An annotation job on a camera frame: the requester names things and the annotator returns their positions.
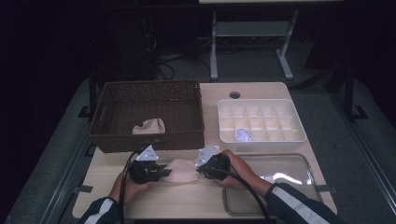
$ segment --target person's right hand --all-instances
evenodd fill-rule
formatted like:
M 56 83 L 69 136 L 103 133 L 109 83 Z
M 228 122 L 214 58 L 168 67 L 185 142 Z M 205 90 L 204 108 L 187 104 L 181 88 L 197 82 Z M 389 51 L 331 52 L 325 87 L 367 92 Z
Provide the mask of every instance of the person's right hand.
M 272 186 L 271 183 L 266 180 L 261 179 L 257 176 L 250 166 L 240 157 L 234 155 L 231 150 L 227 149 L 221 152 L 230 159 L 232 166 L 231 172 L 240 175 L 244 180 L 246 180 L 253 189 L 258 192 L 261 196 L 265 195 L 267 190 Z M 219 187 L 231 187 L 237 189 L 244 189 L 245 186 L 236 180 L 232 176 L 227 176 L 224 180 L 214 180 Z

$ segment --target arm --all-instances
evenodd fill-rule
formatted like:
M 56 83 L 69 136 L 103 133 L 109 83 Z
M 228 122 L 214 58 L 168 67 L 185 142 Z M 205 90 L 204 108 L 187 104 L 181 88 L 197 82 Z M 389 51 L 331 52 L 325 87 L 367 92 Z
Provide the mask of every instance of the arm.
M 324 203 L 307 198 L 288 184 L 271 184 L 254 174 L 249 165 L 230 150 L 222 153 L 230 159 L 233 171 L 245 179 L 265 199 L 272 214 L 286 223 L 344 223 Z M 223 181 L 215 180 L 215 183 L 220 187 L 244 188 L 239 181 L 230 176 Z
M 107 197 L 94 201 L 90 208 L 81 217 L 78 224 L 82 223 L 116 223 L 120 220 L 119 200 L 122 173 L 117 176 L 113 188 Z M 130 203 L 141 192 L 151 189 L 154 183 L 149 182 L 143 185 L 136 184 L 131 179 L 126 183 L 124 204 Z

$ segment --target floor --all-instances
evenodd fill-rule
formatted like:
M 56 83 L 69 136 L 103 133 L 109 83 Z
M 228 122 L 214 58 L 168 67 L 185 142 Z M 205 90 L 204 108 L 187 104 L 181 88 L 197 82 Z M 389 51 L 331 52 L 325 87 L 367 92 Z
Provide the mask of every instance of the floor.
M 203 38 L 200 41 L 204 47 L 208 40 Z M 275 53 L 281 43 L 282 39 L 269 39 L 254 46 L 240 43 L 224 45 L 218 55 L 217 82 L 279 81 L 293 87 L 321 72 L 304 68 L 312 42 L 294 40 L 287 53 L 294 79 L 285 79 Z M 176 53 L 170 50 L 163 56 L 169 58 Z M 199 59 L 180 57 L 166 64 L 175 71 L 174 79 L 210 82 L 208 62 L 209 53 L 204 51 Z M 171 77 L 173 73 L 168 66 L 161 66 L 161 69 L 164 76 Z M 396 186 L 396 130 L 375 105 L 368 89 L 358 80 L 355 80 L 354 105 L 360 105 L 368 119 L 354 122 L 346 119 L 342 111 L 344 91 L 328 93 L 325 86 L 329 78 L 330 75 L 302 90 L 290 88 L 290 94 L 331 188 L 338 216 L 346 223 L 396 223 L 396 213 L 384 193 L 386 189 L 381 187 L 378 172 L 372 168 L 373 163 L 377 164 L 389 181 L 390 189 Z M 79 116 L 82 107 L 87 105 L 89 90 L 86 80 L 70 102 L 9 214 L 8 223 L 78 222 L 72 216 L 73 205 L 92 158 L 91 141 L 87 136 L 89 119 Z M 373 154 L 375 161 L 370 157 L 367 159 L 365 155 L 368 152 Z

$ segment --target wooden table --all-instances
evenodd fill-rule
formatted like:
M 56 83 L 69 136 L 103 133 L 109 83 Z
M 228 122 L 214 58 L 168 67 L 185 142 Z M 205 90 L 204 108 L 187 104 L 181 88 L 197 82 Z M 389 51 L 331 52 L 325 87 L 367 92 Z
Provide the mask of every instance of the wooden table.
M 240 99 L 291 99 L 286 85 L 281 82 L 202 83 L 206 146 L 225 148 L 219 139 L 218 101 L 230 99 L 231 91 L 240 92 Z M 307 158 L 317 185 L 326 185 L 309 140 L 305 140 L 294 152 Z M 96 149 L 83 183 L 84 186 L 93 187 L 92 192 L 79 193 L 73 209 L 74 217 L 81 217 L 93 201 L 107 196 L 130 154 L 105 154 L 99 148 Z M 198 150 L 157 151 L 157 154 L 161 157 L 158 163 L 168 163 L 173 159 L 194 160 L 198 157 Z M 229 216 L 224 210 L 221 191 L 211 180 L 203 177 L 199 181 L 182 184 L 160 181 L 153 189 L 125 206 L 125 216 L 134 219 L 252 218 Z M 336 212 L 330 192 L 321 192 L 320 195 L 323 202 Z

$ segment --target person's left hand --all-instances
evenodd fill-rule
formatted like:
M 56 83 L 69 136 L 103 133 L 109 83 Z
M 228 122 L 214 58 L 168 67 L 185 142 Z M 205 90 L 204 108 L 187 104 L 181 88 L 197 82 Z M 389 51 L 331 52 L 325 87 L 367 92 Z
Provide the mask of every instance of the person's left hand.
M 123 200 L 124 204 L 130 203 L 136 197 L 136 195 L 138 195 L 143 191 L 151 189 L 154 186 L 153 182 L 148 182 L 142 185 L 136 184 L 132 179 L 130 179 L 129 174 L 127 175 L 126 179 L 127 180 L 129 179 L 129 181 L 127 181 L 125 185 L 124 200 Z M 114 199 L 115 201 L 117 201 L 117 203 L 120 202 L 121 181 L 122 181 L 122 172 L 117 176 L 117 179 L 113 185 L 113 189 L 108 194 L 108 197 Z

